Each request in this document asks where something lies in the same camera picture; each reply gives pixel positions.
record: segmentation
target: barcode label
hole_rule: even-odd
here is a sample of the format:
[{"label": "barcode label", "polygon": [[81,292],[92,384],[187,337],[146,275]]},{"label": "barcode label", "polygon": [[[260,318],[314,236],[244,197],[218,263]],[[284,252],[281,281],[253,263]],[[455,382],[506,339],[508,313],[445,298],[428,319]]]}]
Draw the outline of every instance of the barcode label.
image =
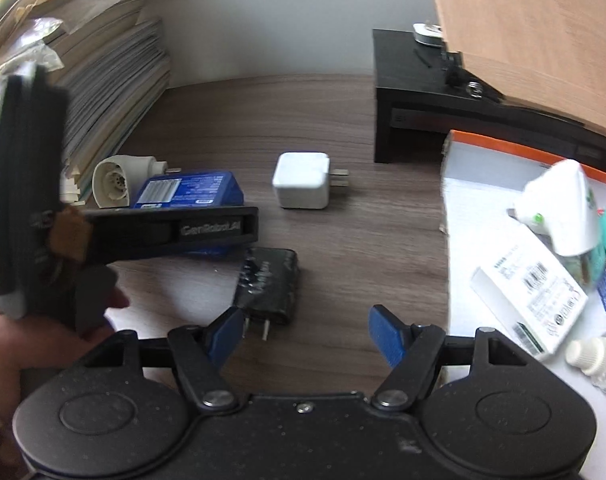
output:
[{"label": "barcode label", "polygon": [[528,267],[528,270],[523,276],[523,284],[528,288],[528,292],[533,292],[539,290],[547,278],[548,270],[539,262],[536,265]]},{"label": "barcode label", "polygon": [[534,340],[530,331],[525,327],[522,323],[517,323],[512,327],[514,334],[519,339],[523,348],[525,348],[529,354],[533,356],[537,356],[543,353],[543,349],[539,346],[539,344]]},{"label": "barcode label", "polygon": [[180,183],[180,178],[153,180],[147,184],[137,203],[170,202]]}]

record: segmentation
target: white bottle cap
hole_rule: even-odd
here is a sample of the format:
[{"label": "white bottle cap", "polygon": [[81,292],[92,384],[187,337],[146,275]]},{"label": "white bottle cap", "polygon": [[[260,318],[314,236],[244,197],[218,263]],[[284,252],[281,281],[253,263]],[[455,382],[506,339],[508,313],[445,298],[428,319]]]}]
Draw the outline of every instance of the white bottle cap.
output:
[{"label": "white bottle cap", "polygon": [[581,368],[587,376],[602,375],[606,372],[606,337],[570,342],[566,348],[566,361]]}]

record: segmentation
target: wood grain surface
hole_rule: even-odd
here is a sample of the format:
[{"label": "wood grain surface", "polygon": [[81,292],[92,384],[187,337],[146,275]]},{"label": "wood grain surface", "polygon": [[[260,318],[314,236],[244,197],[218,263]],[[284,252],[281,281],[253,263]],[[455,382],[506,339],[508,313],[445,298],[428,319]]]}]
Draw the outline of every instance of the wood grain surface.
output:
[{"label": "wood grain surface", "polygon": [[509,104],[606,135],[606,0],[436,0],[464,67]]},{"label": "wood grain surface", "polygon": [[[407,323],[447,323],[447,254],[439,231],[439,164],[374,164],[373,81],[287,76],[167,91],[121,152],[188,170],[232,170],[260,211],[259,245],[299,254],[297,312],[261,340],[253,326],[225,367],[248,391],[371,393],[388,372],[369,340],[368,309],[385,304]],[[327,209],[283,210],[272,193],[286,151],[320,151],[350,170],[350,190]],[[163,336],[208,323],[231,303],[242,253],[176,256],[115,266],[132,306],[119,329]]]}]

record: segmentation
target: clear plastic bottle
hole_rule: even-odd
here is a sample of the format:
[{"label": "clear plastic bottle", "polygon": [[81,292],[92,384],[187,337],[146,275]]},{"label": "clear plastic bottle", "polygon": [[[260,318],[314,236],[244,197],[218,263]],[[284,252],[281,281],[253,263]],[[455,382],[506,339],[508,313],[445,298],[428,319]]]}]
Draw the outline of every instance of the clear plastic bottle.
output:
[{"label": "clear plastic bottle", "polygon": [[606,393],[606,333],[601,337],[570,342],[566,361],[580,368],[592,379],[594,386]]}]

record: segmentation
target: blue gripper pad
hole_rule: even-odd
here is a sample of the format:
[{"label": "blue gripper pad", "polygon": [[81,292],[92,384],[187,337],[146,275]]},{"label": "blue gripper pad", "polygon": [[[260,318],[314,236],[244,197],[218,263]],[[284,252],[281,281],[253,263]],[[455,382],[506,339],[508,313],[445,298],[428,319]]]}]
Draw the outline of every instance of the blue gripper pad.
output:
[{"label": "blue gripper pad", "polygon": [[369,336],[391,367],[396,367],[405,357],[401,330],[405,325],[382,305],[369,310]]},{"label": "blue gripper pad", "polygon": [[210,325],[211,343],[207,349],[209,361],[219,370],[243,338],[245,316],[240,308],[232,307]]}]

